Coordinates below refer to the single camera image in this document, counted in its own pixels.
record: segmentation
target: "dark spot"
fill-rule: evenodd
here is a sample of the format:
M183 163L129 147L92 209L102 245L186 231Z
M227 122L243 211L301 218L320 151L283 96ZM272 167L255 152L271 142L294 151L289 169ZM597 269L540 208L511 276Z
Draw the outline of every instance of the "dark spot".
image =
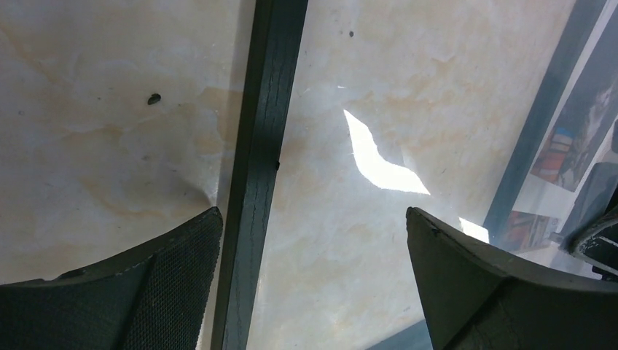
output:
M152 104L156 104L159 101L161 101L161 95L158 93L153 93L150 98L148 98L148 105L150 106Z

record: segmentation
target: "dark metal frame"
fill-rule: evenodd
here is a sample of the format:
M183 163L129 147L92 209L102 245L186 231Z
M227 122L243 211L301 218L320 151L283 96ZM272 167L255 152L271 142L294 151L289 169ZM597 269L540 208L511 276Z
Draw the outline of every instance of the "dark metal frame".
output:
M308 0L257 0L212 349L245 349Z

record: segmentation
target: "poster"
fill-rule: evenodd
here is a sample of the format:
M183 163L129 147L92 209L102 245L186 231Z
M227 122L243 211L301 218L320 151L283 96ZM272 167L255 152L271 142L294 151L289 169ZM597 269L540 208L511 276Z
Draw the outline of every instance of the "poster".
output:
M559 220L553 217L511 211L499 246L508 252L541 246L556 231L558 224Z
M618 115L618 15L584 65L531 173L575 192Z

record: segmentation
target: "floor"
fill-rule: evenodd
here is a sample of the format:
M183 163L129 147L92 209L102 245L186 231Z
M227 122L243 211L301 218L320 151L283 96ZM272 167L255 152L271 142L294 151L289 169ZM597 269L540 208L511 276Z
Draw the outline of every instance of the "floor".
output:
M405 210L487 235L573 3L309 1L250 349L366 349L422 320ZM0 4L0 283L224 212L253 9Z

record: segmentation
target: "cream marble tile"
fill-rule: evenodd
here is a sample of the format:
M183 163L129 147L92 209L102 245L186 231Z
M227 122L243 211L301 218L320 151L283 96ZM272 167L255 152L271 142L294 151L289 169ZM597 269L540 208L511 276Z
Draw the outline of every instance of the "cream marble tile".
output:
M52 279L226 209L253 10L0 4L0 283Z
M365 349L423 318L406 208L482 223L572 5L309 2L250 349Z

